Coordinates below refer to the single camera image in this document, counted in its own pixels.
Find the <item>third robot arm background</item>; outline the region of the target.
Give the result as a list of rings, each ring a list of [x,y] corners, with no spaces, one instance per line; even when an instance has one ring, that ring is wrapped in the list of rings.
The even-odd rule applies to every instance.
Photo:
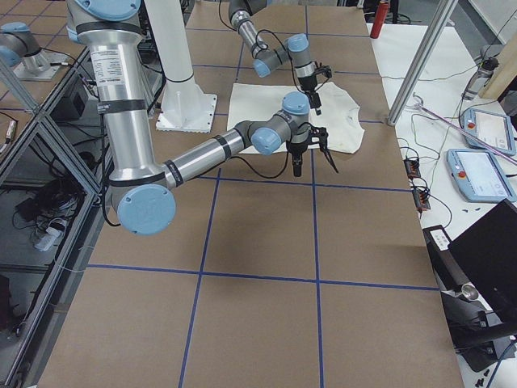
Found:
[[[1,26],[1,59],[13,67],[25,57],[32,57],[41,47],[30,28],[23,22],[5,23]]]

